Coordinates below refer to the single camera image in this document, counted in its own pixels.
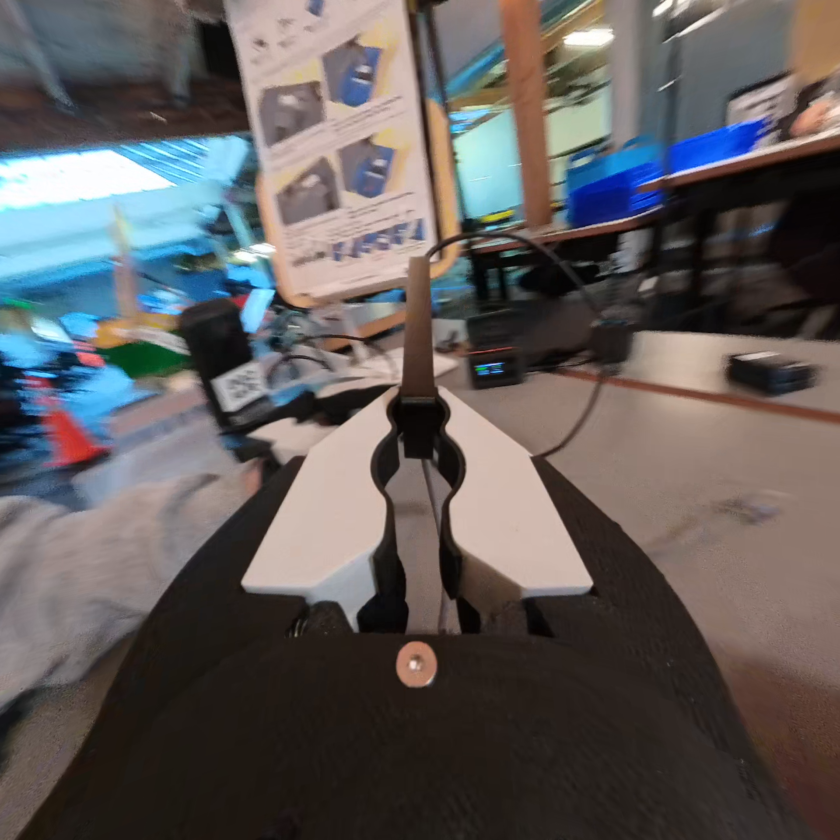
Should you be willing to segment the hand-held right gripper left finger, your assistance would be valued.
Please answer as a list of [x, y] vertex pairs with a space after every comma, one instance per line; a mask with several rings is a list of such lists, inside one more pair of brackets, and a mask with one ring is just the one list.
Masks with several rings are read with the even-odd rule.
[[386, 485], [400, 465], [394, 386], [302, 460], [242, 578], [249, 594], [331, 602], [356, 632], [404, 634], [406, 575]]

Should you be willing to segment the person's left forearm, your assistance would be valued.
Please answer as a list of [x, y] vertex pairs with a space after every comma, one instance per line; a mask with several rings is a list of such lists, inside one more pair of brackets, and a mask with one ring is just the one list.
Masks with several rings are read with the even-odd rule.
[[83, 677], [137, 628], [204, 543], [263, 483], [258, 460], [129, 488], [70, 511], [5, 497], [1, 710]]

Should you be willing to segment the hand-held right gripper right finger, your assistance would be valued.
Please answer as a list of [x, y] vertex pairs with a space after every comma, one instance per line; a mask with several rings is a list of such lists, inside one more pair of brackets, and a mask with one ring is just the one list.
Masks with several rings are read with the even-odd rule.
[[437, 404], [446, 629], [476, 634], [510, 604], [591, 594], [592, 575], [551, 498], [547, 464], [449, 389], [437, 390]]

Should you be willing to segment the orange traffic cone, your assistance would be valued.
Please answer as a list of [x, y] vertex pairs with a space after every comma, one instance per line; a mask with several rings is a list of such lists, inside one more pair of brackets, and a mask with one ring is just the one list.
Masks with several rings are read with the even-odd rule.
[[67, 410], [55, 392], [45, 386], [38, 396], [41, 426], [49, 445], [47, 466], [68, 469], [97, 462], [110, 455], [110, 448], [101, 444]]

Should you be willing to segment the blue tray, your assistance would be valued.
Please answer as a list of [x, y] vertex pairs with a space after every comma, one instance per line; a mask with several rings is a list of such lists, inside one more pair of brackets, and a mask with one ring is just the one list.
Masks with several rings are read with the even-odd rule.
[[668, 148], [667, 172], [675, 175], [748, 154], [767, 133], [767, 118], [737, 122], [682, 140]]

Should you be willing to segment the small black box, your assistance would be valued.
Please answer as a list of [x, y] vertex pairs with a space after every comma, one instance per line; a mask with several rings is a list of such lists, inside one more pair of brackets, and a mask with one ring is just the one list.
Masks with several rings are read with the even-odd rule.
[[728, 382], [764, 396], [808, 390], [816, 383], [819, 371], [817, 365], [773, 351], [731, 354], [725, 366]]

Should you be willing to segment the instruction poster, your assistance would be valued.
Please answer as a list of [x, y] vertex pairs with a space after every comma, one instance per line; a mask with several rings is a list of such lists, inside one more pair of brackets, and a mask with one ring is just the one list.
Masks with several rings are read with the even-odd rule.
[[224, 9], [281, 296], [304, 308], [400, 286], [439, 235], [408, 2]]

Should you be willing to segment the wooden board on clear stand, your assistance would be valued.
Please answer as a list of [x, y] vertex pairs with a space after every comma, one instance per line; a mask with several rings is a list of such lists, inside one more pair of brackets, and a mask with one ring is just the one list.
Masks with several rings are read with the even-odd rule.
[[796, 1], [790, 69], [798, 81], [828, 76], [839, 65], [839, 1]]

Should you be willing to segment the black device with display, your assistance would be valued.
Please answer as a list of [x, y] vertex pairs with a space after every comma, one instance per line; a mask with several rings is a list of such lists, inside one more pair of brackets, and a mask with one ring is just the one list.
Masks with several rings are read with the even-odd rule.
[[504, 308], [470, 316], [465, 321], [465, 355], [474, 390], [519, 385], [526, 376], [519, 315]]

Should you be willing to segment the wooden-top table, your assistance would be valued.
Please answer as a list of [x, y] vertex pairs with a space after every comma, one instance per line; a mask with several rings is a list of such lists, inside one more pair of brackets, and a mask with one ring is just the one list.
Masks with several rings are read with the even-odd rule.
[[582, 227], [560, 222], [533, 229], [513, 224], [482, 230], [482, 236], [467, 247], [469, 282], [480, 304], [507, 301], [512, 295], [512, 275], [515, 270], [523, 270], [516, 279], [518, 289], [538, 298], [562, 298], [576, 291], [573, 280], [542, 251], [520, 243], [519, 236], [553, 253], [589, 286], [597, 280], [599, 265], [617, 252], [621, 235], [638, 230], [646, 233], [661, 214], [657, 207], [639, 215]]
[[700, 293], [706, 243], [720, 215], [790, 201], [839, 187], [839, 135], [824, 132], [776, 143], [723, 161], [662, 175], [642, 184], [644, 193], [661, 192], [650, 250], [650, 268], [665, 268], [667, 227], [685, 219], [692, 223], [689, 287]]

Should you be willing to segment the clear plastic bin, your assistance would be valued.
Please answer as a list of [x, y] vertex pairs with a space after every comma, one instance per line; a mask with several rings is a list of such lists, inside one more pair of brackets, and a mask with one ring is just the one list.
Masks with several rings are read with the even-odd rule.
[[395, 303], [273, 307], [255, 337], [272, 407], [248, 437], [304, 451], [399, 385], [402, 358], [386, 338], [403, 322]]

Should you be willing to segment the framed tag sign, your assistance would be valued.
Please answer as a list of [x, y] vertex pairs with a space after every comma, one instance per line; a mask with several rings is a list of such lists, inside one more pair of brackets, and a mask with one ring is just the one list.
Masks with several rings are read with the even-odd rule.
[[793, 110], [798, 90], [796, 76], [790, 72], [735, 90], [727, 100], [723, 124], [766, 120], [776, 125]]

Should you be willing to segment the blue handled bin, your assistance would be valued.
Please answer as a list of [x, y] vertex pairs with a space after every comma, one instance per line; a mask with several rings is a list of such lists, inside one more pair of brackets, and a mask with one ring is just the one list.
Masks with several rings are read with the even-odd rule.
[[664, 146], [643, 135], [614, 153], [583, 150], [565, 169], [565, 213], [573, 228], [588, 227], [644, 214], [660, 207], [661, 190], [642, 186], [665, 174]]

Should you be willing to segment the white flat pad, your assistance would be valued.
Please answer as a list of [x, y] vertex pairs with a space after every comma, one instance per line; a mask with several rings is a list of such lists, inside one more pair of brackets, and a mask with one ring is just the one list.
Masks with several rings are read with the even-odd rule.
[[403, 347], [383, 350], [369, 349], [361, 364], [364, 375], [392, 384], [400, 384], [405, 379], [407, 370], [410, 382], [419, 377], [438, 378], [455, 371], [460, 360], [449, 355], [437, 353], [409, 353]]

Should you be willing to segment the wooden post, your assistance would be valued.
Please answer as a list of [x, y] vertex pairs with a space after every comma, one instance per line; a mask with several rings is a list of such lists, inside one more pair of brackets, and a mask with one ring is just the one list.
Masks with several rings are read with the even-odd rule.
[[507, 87], [516, 124], [523, 210], [528, 228], [552, 222], [541, 15], [537, 1], [499, 1]]

